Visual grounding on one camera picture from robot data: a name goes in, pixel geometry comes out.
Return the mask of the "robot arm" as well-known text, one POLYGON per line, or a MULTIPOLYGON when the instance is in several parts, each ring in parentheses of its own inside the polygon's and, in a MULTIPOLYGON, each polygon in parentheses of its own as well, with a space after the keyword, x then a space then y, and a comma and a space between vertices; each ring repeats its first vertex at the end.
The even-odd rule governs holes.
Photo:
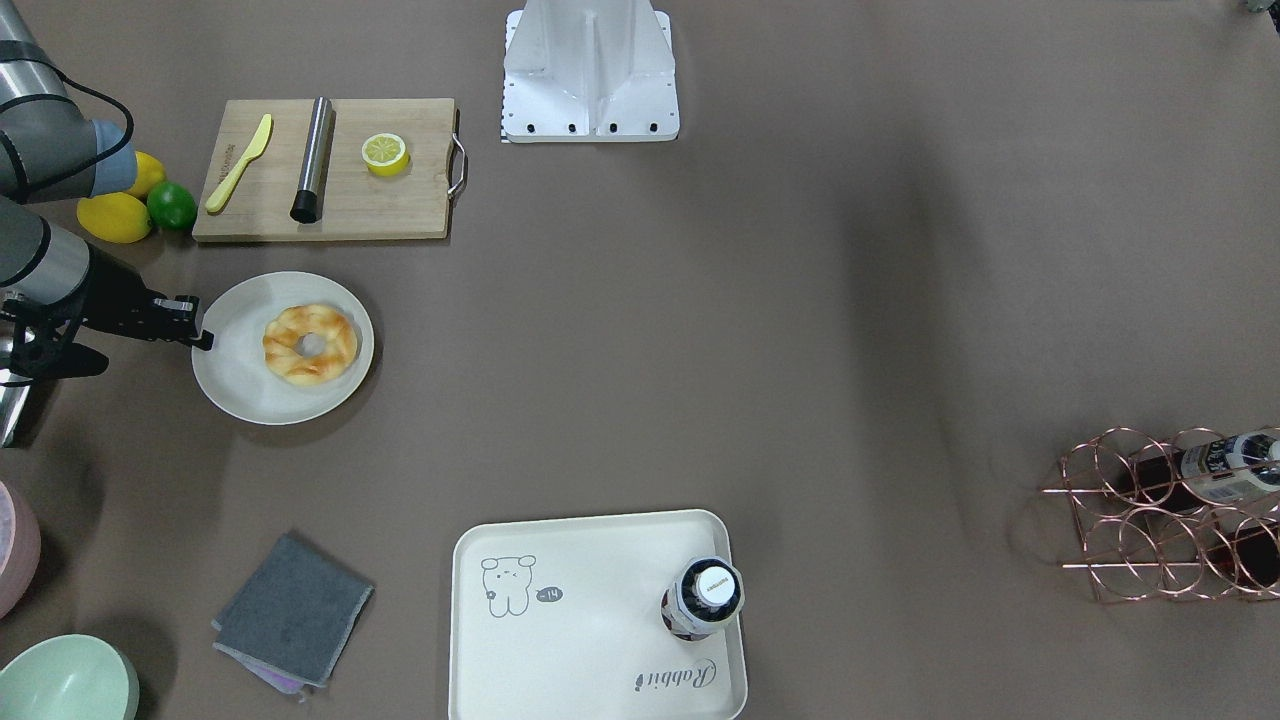
POLYGON ((138 176, 134 118, 113 96, 73 81, 3 4, 3 288, 13 316, 45 333, 86 325, 136 340, 210 350, 198 300, 168 297, 140 274, 33 210, 100 199, 138 176))

